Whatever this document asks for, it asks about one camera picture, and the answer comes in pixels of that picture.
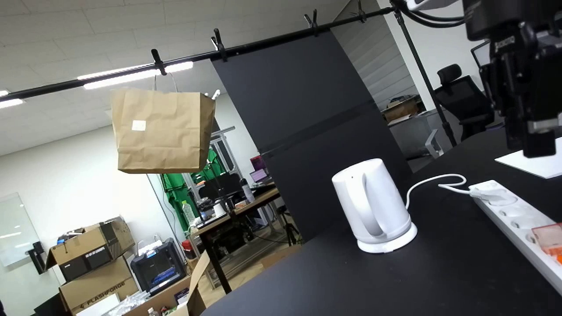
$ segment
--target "white power strip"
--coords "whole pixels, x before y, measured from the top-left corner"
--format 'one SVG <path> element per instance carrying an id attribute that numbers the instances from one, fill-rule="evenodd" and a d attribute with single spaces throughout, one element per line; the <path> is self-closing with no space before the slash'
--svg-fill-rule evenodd
<path id="1" fill-rule="evenodd" d="M 494 180 L 478 183 L 469 188 L 471 190 L 503 189 L 507 195 L 516 198 L 509 202 L 494 202 L 493 204 L 496 205 L 479 198 L 474 198 L 474 201 L 562 295 L 562 265 L 542 251 L 535 243 L 531 231 L 531 228 L 555 224 L 555 222 Z"/>

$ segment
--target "brown paper bag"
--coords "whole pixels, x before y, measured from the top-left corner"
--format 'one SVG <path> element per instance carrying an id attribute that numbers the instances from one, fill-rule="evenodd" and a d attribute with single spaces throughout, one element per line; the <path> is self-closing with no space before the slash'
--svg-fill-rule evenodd
<path id="1" fill-rule="evenodd" d="M 204 94 L 123 88 L 111 110 L 119 170 L 198 172 L 207 163 L 215 101 Z"/>

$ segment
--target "black clip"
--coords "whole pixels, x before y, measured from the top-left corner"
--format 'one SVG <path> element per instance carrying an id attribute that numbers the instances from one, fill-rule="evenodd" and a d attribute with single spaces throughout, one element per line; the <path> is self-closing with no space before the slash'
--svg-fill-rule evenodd
<path id="1" fill-rule="evenodd" d="M 305 20 L 309 23 L 309 29 L 313 29 L 314 36 L 318 36 L 318 23 L 316 23 L 316 17 L 318 15 L 318 11 L 314 9 L 312 12 L 312 21 L 308 14 L 305 14 Z"/>
<path id="2" fill-rule="evenodd" d="M 162 74 L 162 76 L 167 75 L 166 69 L 164 68 L 164 62 L 160 58 L 160 54 L 158 54 L 158 50 L 153 48 L 150 50 L 150 52 L 152 53 L 152 57 L 154 58 L 154 64 L 158 67 L 158 69 L 160 69 L 160 73 Z"/>
<path id="3" fill-rule="evenodd" d="M 361 18 L 361 23 L 367 22 L 367 16 L 365 15 L 365 11 L 363 11 L 363 7 L 361 6 L 361 0 L 357 0 L 357 6 L 359 8 L 357 15 L 359 15 L 359 17 Z"/>
<path id="4" fill-rule="evenodd" d="M 226 49 L 224 48 L 223 40 L 220 38 L 219 29 L 214 29 L 214 32 L 215 36 L 211 37 L 212 43 L 215 45 L 215 49 L 220 52 L 223 61 L 227 61 Z"/>

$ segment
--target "ceiling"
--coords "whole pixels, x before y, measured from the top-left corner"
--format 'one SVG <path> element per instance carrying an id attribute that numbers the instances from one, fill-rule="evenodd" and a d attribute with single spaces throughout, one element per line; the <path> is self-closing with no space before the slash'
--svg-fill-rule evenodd
<path id="1" fill-rule="evenodd" d="M 11 92 L 79 75 L 212 51 L 219 28 L 231 47 L 333 21 L 349 0 L 2 0 L 0 90 Z M 181 92 L 224 91 L 210 61 L 174 74 Z M 170 76 L 157 89 L 172 91 Z M 153 80 L 124 84 L 152 89 Z M 108 88 L 77 88 L 0 109 L 0 155 L 111 124 Z"/>

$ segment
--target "kettle base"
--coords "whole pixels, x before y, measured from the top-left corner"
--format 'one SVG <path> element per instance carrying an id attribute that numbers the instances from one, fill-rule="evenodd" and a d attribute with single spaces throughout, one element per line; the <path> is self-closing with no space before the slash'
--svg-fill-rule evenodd
<path id="1" fill-rule="evenodd" d="M 414 239 L 414 237 L 416 237 L 417 234 L 418 228 L 414 225 L 414 223 L 412 223 L 410 229 L 398 238 L 382 243 L 365 243 L 358 240 L 357 245 L 362 251 L 369 252 L 371 254 L 385 254 L 406 246 Z"/>

